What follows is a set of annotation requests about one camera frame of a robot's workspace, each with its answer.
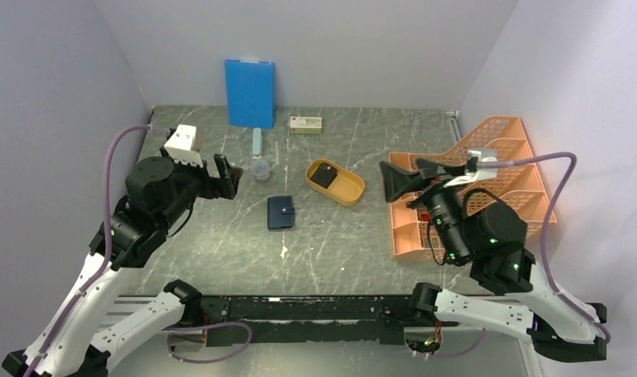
marble tabletop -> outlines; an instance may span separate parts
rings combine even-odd
[[[323,133],[290,134],[291,115],[323,117]],[[448,150],[453,141],[445,112],[277,108],[273,130],[263,130],[263,155],[272,167],[264,183],[254,181],[249,171],[252,130],[228,126],[226,107],[158,106],[152,123],[197,126],[205,133],[200,154],[210,172],[217,174],[212,155],[223,153],[244,169],[244,176],[234,200],[196,201],[189,223],[152,256],[127,294],[156,295],[174,279],[205,295],[410,294],[420,281],[462,294],[487,293],[468,277],[468,268],[391,258],[378,163],[389,152]],[[149,134],[140,159],[158,155],[164,141]],[[305,170],[319,158],[364,179],[366,189],[355,206],[340,206],[306,184]],[[293,196],[295,226],[270,232],[267,198],[278,195]]]

blue box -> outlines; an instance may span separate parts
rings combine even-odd
[[[274,124],[274,63],[225,61],[228,124],[271,130]]]

perforated plastic basket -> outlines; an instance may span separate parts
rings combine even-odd
[[[533,157],[521,119],[516,116],[490,116],[446,153],[431,155],[391,152],[390,162],[406,170],[417,170],[418,158],[457,166],[466,162],[468,149],[483,147],[497,150],[499,161]],[[460,197],[475,188],[487,189],[511,206],[529,225],[527,237],[540,231],[549,206],[549,198],[536,164],[498,169],[496,178],[468,185],[461,191]],[[445,249],[434,228],[430,229],[427,236],[427,221],[423,221],[426,211],[406,208],[406,202],[415,197],[416,194],[407,194],[389,204],[393,257],[405,260],[432,260],[429,248],[431,242],[436,258],[440,260]],[[473,214],[491,202],[492,199],[485,194],[473,194],[468,202],[467,213]],[[550,224],[554,223],[556,217],[552,214]]]

small cardboard box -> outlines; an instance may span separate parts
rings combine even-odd
[[[323,118],[320,116],[292,116],[288,120],[291,134],[322,134]]]

white wall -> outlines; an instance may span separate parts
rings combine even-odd
[[[552,231],[555,276],[604,302],[608,361],[544,361],[548,376],[637,376],[637,0],[521,0],[462,107],[470,130],[520,115],[537,154],[580,159]],[[550,188],[566,162],[545,163]]]
[[[153,104],[225,104],[223,60],[276,103],[456,109],[517,0],[97,0]]]
[[[91,1],[0,0],[0,365],[71,288],[101,223],[108,143],[146,118]],[[116,153],[113,199],[140,144],[127,137]]]

